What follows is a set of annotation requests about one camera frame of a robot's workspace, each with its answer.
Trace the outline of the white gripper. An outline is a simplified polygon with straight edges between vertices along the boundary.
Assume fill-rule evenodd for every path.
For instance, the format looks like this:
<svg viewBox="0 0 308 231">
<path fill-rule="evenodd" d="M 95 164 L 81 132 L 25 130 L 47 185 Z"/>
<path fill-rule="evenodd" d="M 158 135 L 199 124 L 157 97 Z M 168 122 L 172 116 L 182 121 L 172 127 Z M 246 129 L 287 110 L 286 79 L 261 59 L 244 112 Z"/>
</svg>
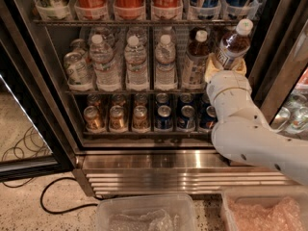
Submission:
<svg viewBox="0 0 308 231">
<path fill-rule="evenodd" d="M 210 103 L 215 108 L 218 120 L 224 121 L 229 116 L 239 116 L 252 120 L 257 116 L 257 108 L 251 99 L 252 89 L 246 75 L 244 58 L 237 59 L 231 70 L 223 70 L 216 55 L 210 53 L 206 62 L 204 80 Z"/>
</svg>

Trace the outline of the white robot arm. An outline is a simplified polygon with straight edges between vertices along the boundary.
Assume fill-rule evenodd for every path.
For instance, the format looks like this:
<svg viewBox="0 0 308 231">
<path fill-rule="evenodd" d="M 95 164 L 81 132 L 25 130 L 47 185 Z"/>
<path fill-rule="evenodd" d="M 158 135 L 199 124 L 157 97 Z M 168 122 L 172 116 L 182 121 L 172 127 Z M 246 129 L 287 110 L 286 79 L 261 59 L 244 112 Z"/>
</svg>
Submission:
<svg viewBox="0 0 308 231">
<path fill-rule="evenodd" d="M 211 139 L 223 157 L 281 172 L 308 185 L 308 141 L 284 137 L 271 129 L 254 104 L 244 61 L 225 70 L 211 53 L 206 62 L 206 93 L 218 117 Z"/>
</svg>

